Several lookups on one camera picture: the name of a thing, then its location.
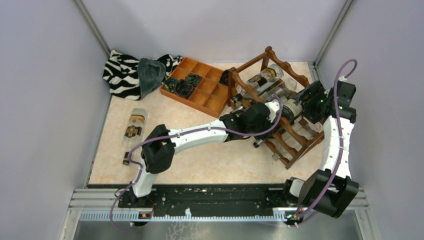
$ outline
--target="beige floor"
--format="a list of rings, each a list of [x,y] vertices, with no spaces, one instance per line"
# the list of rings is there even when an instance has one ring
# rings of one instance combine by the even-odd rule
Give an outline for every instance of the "beige floor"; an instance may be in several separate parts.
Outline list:
[[[210,64],[220,69],[238,67],[242,63]],[[293,70],[305,75],[311,81],[306,62],[292,62]],[[257,63],[241,74],[246,81],[260,71]],[[160,94],[156,90],[140,101],[113,97],[104,124],[89,184],[126,184],[132,181],[137,166],[122,165],[125,152],[122,146],[123,134],[133,108],[148,111],[144,138],[159,125],[168,129],[193,127],[213,121],[215,118]],[[222,114],[229,113],[226,107]],[[157,184],[231,184],[231,183],[282,183],[291,176],[307,179],[319,167],[322,144],[316,146],[298,160],[289,170],[264,144],[252,146],[254,139],[213,143],[188,149],[174,156],[172,166],[159,174]],[[140,161],[140,152],[134,153],[134,160]]]

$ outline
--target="bottle label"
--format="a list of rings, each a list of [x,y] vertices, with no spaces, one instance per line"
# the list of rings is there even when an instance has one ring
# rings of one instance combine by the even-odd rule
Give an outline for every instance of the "bottle label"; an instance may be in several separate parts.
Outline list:
[[[141,124],[144,124],[145,123],[145,117],[142,116],[142,115],[135,115],[135,114],[133,114],[133,115],[131,115],[129,117],[129,121],[131,123],[137,123],[137,122],[139,122]]]
[[[277,72],[274,69],[270,68],[270,67],[265,68],[263,70],[263,72],[269,74],[269,77],[270,77],[269,80],[273,80],[273,79],[275,79],[277,77]]]
[[[141,126],[131,125],[131,126],[128,126],[126,128],[126,131],[125,131],[125,137],[127,137],[127,138],[132,138],[135,135],[140,136],[141,134],[142,134],[142,127]]]
[[[261,75],[255,75],[255,76],[253,76],[251,79],[249,79],[249,80],[247,80],[247,82],[249,82],[249,83],[256,83],[257,81],[259,81],[259,80],[261,80]]]

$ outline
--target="gray cloth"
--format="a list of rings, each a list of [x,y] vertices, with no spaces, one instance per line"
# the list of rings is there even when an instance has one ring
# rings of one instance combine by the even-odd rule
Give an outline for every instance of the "gray cloth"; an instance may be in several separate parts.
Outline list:
[[[162,84],[165,77],[165,65],[155,60],[142,58],[138,63],[137,73],[140,80],[140,96],[143,99]]]

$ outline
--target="orange compartment tray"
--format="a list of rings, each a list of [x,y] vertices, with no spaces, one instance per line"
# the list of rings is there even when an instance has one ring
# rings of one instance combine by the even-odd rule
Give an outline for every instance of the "orange compartment tray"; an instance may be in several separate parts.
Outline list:
[[[165,90],[164,85],[160,87],[160,93],[205,114],[219,118],[227,103],[228,95],[228,87],[219,83],[223,71],[185,57],[170,76],[180,80],[185,79],[189,74],[197,74],[202,79],[188,99]]]

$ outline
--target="white wall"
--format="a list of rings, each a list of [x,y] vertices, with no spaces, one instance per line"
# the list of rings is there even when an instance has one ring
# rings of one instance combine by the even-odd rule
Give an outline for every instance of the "white wall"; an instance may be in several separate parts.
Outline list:
[[[359,62],[349,162],[383,240],[423,239],[423,24],[422,0],[359,0],[320,66],[328,87],[345,60]]]
[[[71,0],[0,1],[0,239],[58,239],[108,104]]]
[[[84,0],[111,49],[246,62],[272,46],[287,61],[317,57],[346,0]]]

